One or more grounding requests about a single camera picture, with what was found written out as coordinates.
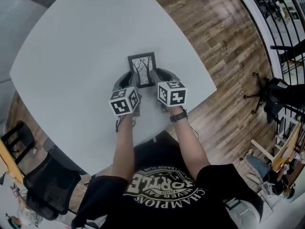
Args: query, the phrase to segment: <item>wall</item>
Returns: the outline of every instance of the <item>wall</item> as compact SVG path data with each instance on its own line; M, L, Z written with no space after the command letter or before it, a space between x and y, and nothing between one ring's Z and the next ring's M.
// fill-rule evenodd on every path
M28 34L46 11L29 0L0 0L0 135L15 88L9 72Z

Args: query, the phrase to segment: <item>hand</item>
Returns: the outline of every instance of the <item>hand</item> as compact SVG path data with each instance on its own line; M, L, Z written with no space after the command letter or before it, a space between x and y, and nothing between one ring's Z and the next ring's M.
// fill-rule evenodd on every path
M13 194L14 194L15 196L19 196L19 195L20 195L19 190L18 190L17 188L15 188L15 187L13 187L13 186L10 186L10 188L11 188L11 190L13 191Z
M281 168L281 172L284 172L285 170L287 170L287 164L283 164L282 168Z

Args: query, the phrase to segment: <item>watch strap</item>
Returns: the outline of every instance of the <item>watch strap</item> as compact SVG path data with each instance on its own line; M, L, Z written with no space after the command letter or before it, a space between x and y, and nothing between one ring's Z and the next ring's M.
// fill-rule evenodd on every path
M178 120L187 118L186 110L183 109L183 108L182 108L182 110L183 110L182 113L176 114L176 115L172 115L172 116L170 117L171 122L177 122Z

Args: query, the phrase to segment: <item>chair leg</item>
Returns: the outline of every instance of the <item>chair leg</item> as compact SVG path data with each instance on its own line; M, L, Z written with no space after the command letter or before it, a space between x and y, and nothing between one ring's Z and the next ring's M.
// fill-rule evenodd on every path
M252 110L252 111L251 111L251 114L253 114L253 115L256 114L256 112L257 112L257 110L258 110L258 108L259 108L260 106L261 106L261 101L259 100L258 103L257 103L257 105L256 105L255 110Z
M256 97L260 97L260 94L253 94L253 95L250 95L250 96L244 95L244 99L256 98Z
M258 73L255 73L255 74L256 74L256 77L257 77L257 82L258 82L259 89L262 90L264 87L261 83L261 80L259 79Z

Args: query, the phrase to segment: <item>floor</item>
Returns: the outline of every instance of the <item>floor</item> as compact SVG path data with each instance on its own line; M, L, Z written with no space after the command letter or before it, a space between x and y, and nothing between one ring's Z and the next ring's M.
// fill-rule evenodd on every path
M275 124L267 124L262 109L251 115L257 100L244 100L244 94L258 90L252 72L271 78L264 47L247 11L239 0L157 0L183 31L211 75L217 91L189 113L191 126L214 165L233 163L244 178L250 168L244 161L251 139L270 150L275 143ZM29 172L46 156L42 149L47 138L16 93L7 123L8 129L23 120L37 140L37 153L20 163ZM168 130L175 137L172 129ZM258 150L254 151L263 157ZM108 174L110 169L100 174ZM82 177L88 181L89 176ZM245 178L255 191L258 188ZM77 211L84 192L76 187L70 209Z

